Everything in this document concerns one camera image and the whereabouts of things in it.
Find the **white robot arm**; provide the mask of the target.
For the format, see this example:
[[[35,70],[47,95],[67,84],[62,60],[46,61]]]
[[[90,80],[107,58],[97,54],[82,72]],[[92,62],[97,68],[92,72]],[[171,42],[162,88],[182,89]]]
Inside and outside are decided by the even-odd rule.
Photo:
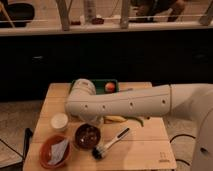
[[[97,94],[94,83],[77,79],[65,111],[90,125],[103,116],[170,116],[194,121],[196,142],[190,171],[213,171],[213,84],[170,84],[145,89]]]

